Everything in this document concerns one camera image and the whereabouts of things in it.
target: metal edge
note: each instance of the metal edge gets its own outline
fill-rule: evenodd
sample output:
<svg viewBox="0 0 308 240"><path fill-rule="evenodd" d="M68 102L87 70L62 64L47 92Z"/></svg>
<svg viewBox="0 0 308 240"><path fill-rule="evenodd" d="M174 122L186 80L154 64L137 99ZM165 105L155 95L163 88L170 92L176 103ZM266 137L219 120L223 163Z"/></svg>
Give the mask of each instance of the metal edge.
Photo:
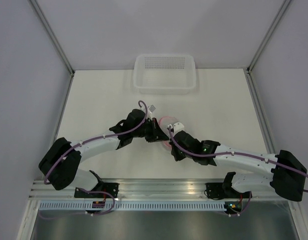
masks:
<svg viewBox="0 0 308 240"><path fill-rule="evenodd" d="M39 200L29 200L19 226L17 240L29 240L34 230L35 220L39 209Z"/></svg>
<svg viewBox="0 0 308 240"><path fill-rule="evenodd" d="M60 124L61 124L62 119L63 119L63 116L64 116L65 107L66 107L66 104L67 104L69 92L70 92L70 89L71 89L72 84L73 84L74 76L75 76L75 73L73 73L72 76L71 76L71 78L70 78L70 81L69 81L69 84L68 84L68 87L67 87L66 94L65 94L64 99L63 99L63 101L62 101L62 108L61 108L61 110L60 110L60 114L59 114L59 117L58 117L57 125L56 125L55 131L54 131L54 133L53 133L53 138L52 138L52 140L51 140L51 143L49 144L50 146L52 146L52 144L53 144L53 143L55 142L55 140L57 139L57 135L58 135L58 132L59 132Z"/></svg>
<svg viewBox="0 0 308 240"><path fill-rule="evenodd" d="M281 22L281 20L283 19L285 13L287 12L289 6L291 5L293 0L284 0L283 4L281 5L281 7L279 8L273 22L271 23L268 31L266 32L265 37L263 38L262 42L260 43L248 69L249 71L252 71L259 59L259 57L261 56L262 52L264 51L265 47L267 46L268 42L270 41L271 37L273 36L273 33L275 32L275 30L277 29L277 26L279 25L279 23Z"/></svg>
<svg viewBox="0 0 308 240"><path fill-rule="evenodd" d="M289 207L300 240L308 240L308 218L299 202L289 201Z"/></svg>
<svg viewBox="0 0 308 240"><path fill-rule="evenodd" d="M264 136L267 151L269 153L276 153L277 147L273 140L272 131L270 129L270 125L268 124L268 119L266 117L264 107L262 105L261 98L257 89L257 85L255 83L255 77L253 76L252 72L249 72L246 69L244 69L244 72L250 94L252 96L252 100L255 106L259 125ZM308 240L308 218L302 204L299 202L292 201L288 201L288 203L291 211L291 217L293 218L300 240Z"/></svg>
<svg viewBox="0 0 308 240"><path fill-rule="evenodd" d="M246 76L247 85L250 91L250 95L252 97L252 101L255 107L256 115L258 118L259 126L261 129L261 132L263 134L263 138L265 141L265 146L267 149L267 152L270 154L276 153L275 151L275 144L273 141L273 136L270 130L270 126L268 124L268 120L265 115L265 111L261 102L261 99L259 97L258 89L256 86L256 83L254 79L252 78L252 75L247 71L247 69L244 69L244 73Z"/></svg>
<svg viewBox="0 0 308 240"><path fill-rule="evenodd" d="M118 199L128 201L206 201L204 191L206 183L223 182L216 179L117 179L111 182L119 183ZM31 187L29 199L31 200L72 200L74 198L74 187L67 187L60 191L50 185L44 185L43 181L35 181ZM252 201L286 201L277 196L273 191L254 192Z"/></svg>
<svg viewBox="0 0 308 240"><path fill-rule="evenodd" d="M204 66L204 67L196 67L196 69L200 70L200 69L243 69L246 68L246 66L234 66L234 67L229 67L229 66ZM100 68L86 68L86 69L82 69L82 68L77 68L75 69L75 71L102 71L102 70L134 70L134 66L133 67L100 67Z"/></svg>
<svg viewBox="0 0 308 240"><path fill-rule="evenodd" d="M64 50L60 46L59 41L57 40L55 33L53 32L52 28L50 27L50 25L47 21L47 18L45 17L41 7L38 4L38 2L36 0L28 0L28 2L30 4L30 6L32 7L33 11L35 12L36 16L38 17L39 21L41 22L43 28L45 29L45 31L48 35L48 37L52 41L52 44L54 45L57 53L59 54L62 61L64 62L69 74L73 75L74 70L73 70L68 58L66 57Z"/></svg>

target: white floor panel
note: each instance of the white floor panel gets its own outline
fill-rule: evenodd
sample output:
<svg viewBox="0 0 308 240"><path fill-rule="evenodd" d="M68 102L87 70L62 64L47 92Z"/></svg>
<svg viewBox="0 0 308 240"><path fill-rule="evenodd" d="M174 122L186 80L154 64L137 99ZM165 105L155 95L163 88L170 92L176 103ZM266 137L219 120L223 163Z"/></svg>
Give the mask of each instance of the white floor panel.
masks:
<svg viewBox="0 0 308 240"><path fill-rule="evenodd" d="M155 117L176 117L198 140L216 140L234 148L266 153L256 112L242 69L198 69L198 89L188 95L145 95L132 88L132 70L81 70L73 79L58 137L82 140L101 134L138 108L154 105ZM101 178L224 178L234 167L175 162L161 143L136 138L117 151L80 165Z"/></svg>

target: white plastic basket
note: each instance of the white plastic basket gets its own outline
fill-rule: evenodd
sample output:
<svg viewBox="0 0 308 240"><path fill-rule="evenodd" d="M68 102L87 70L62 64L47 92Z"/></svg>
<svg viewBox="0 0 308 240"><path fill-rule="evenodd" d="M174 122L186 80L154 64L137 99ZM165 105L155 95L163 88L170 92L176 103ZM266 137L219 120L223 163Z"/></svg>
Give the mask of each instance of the white plastic basket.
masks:
<svg viewBox="0 0 308 240"><path fill-rule="evenodd" d="M190 55L143 54L137 57L134 86L142 94L187 94L196 87Z"/></svg>

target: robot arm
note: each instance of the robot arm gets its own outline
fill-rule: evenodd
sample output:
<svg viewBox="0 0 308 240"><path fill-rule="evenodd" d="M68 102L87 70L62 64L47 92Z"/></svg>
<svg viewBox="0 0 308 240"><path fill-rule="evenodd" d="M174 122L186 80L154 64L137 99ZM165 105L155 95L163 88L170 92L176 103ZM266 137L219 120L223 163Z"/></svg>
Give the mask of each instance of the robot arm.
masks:
<svg viewBox="0 0 308 240"><path fill-rule="evenodd" d="M220 185L224 195L236 198L240 193L275 191L279 196L299 202L302 200L304 175L280 167L287 165L302 173L307 169L288 151L279 154L260 154L234 149L219 142L197 139L184 132L184 126L177 122L168 126L175 161L191 158L201 165L230 166L252 173L227 173Z"/></svg>
<svg viewBox="0 0 308 240"><path fill-rule="evenodd" d="M134 109L126 119L104 134L84 141L68 141L63 137L56 140L39 164L45 181L48 180L56 190L67 186L87 191L102 190L101 178L91 170L78 169L79 164L100 153L123 148L133 138L141 137L149 143L169 140L175 161L191 158L204 166L231 166L252 172L229 172L226 175L224 182L216 188L228 198L236 198L250 191L270 190L288 200L302 200L306 177L275 164L284 164L307 173L306 168L290 152L282 150L279 155L251 153L215 141L200 142L186 133L180 122L168 126L168 136L152 117L154 106L144 106L141 110Z"/></svg>
<svg viewBox="0 0 308 240"><path fill-rule="evenodd" d="M126 119L104 134L77 141L68 141L63 137L57 139L38 166L45 179L48 179L49 184L56 190L72 186L95 191L101 188L103 182L93 171L78 169L81 162L100 153L123 148L135 137L145 138L149 143L167 141L169 138L152 117L154 106L144 106L141 110L134 109Z"/></svg>

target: gray wall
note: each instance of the gray wall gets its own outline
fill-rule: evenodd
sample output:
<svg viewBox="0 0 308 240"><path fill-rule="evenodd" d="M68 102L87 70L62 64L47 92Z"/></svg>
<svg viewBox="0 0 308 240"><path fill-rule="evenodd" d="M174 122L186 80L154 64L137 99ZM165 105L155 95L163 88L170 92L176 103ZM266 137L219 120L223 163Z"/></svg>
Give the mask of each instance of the gray wall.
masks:
<svg viewBox="0 0 308 240"><path fill-rule="evenodd" d="M133 69L181 53L198 68L246 67L283 0L37 0L76 70Z"/></svg>
<svg viewBox="0 0 308 240"><path fill-rule="evenodd" d="M16 238L68 82L28 2L0 1L0 240Z"/></svg>
<svg viewBox="0 0 308 240"><path fill-rule="evenodd" d="M253 74L277 149L308 169L308 0L293 1Z"/></svg>

